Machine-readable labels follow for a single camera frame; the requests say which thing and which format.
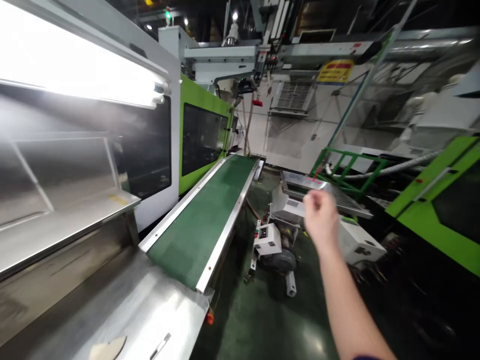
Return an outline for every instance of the fluorescent light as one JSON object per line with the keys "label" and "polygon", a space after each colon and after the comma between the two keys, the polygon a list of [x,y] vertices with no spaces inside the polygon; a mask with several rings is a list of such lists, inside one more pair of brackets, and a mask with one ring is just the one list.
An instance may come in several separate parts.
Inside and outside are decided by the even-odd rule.
{"label": "fluorescent light", "polygon": [[0,39],[0,82],[155,106],[159,76],[5,1],[0,1]]}

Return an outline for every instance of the air conditioner unit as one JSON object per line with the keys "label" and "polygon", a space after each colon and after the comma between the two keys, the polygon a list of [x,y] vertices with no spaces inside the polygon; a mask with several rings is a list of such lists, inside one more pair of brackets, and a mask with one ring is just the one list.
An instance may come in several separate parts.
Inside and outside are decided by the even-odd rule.
{"label": "air conditioner unit", "polygon": [[271,102],[269,115],[303,118],[316,89],[312,78],[280,81]]}

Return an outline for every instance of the fingers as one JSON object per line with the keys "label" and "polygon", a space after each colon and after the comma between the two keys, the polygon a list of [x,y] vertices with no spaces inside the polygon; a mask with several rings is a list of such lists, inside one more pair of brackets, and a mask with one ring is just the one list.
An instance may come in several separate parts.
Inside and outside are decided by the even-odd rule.
{"label": "fingers", "polygon": [[325,190],[310,190],[303,198],[307,210],[316,212],[321,207],[336,208],[334,197]]}

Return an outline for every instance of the hand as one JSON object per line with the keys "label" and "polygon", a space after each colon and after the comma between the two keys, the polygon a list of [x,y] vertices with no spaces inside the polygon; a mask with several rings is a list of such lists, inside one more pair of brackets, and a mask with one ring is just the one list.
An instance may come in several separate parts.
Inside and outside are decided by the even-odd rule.
{"label": "hand", "polygon": [[340,254],[339,214],[333,196],[325,190],[310,190],[303,203],[305,227],[320,258]]}

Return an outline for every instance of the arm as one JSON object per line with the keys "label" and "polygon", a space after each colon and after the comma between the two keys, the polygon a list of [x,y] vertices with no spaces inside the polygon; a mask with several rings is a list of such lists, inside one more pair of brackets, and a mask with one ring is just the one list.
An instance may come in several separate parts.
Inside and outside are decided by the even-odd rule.
{"label": "arm", "polygon": [[340,253],[335,200],[325,191],[312,190],[303,202],[305,226],[319,256],[328,319],[340,358],[394,360]]}

